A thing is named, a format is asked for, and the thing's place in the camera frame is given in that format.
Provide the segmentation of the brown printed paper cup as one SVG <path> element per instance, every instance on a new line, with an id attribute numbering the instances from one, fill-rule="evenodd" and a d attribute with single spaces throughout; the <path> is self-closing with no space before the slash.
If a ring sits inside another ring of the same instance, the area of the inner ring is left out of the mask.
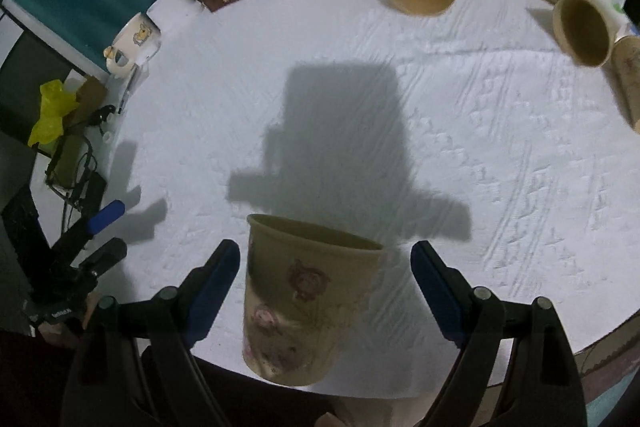
<path id="1" fill-rule="evenodd" d="M 272 383 L 322 380 L 367 306 L 385 248 L 363 237 L 261 213 L 250 226 L 243 359 Z"/>

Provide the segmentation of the yellow plastic bag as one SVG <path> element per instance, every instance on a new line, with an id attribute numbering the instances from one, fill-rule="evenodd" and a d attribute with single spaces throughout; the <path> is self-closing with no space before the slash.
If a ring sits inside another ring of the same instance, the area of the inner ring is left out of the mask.
<path id="1" fill-rule="evenodd" d="M 64 133 L 64 118 L 78 109 L 76 94 L 67 91 L 61 80 L 55 79 L 40 86 L 40 113 L 32 126 L 27 145 L 48 145 Z"/>

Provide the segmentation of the brown paper cup lying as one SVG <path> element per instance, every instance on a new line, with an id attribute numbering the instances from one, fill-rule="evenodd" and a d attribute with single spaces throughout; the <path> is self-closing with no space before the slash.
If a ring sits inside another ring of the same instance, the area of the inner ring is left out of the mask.
<path id="1" fill-rule="evenodd" d="M 614 34 L 596 0 L 546 0 L 560 48 L 578 65 L 600 67 L 611 56 Z"/>
<path id="2" fill-rule="evenodd" d="M 620 80 L 629 108 L 631 127 L 639 132 L 640 126 L 640 38 L 625 36 L 617 40 L 612 52 L 612 64 Z"/>

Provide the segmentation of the white cartoon mug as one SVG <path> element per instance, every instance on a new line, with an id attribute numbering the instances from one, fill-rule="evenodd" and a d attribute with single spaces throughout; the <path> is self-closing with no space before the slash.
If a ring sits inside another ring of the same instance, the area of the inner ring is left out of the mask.
<path id="1" fill-rule="evenodd" d="M 124 78 L 160 49 L 160 30 L 145 14 L 136 14 L 103 50 L 106 70 Z"/>

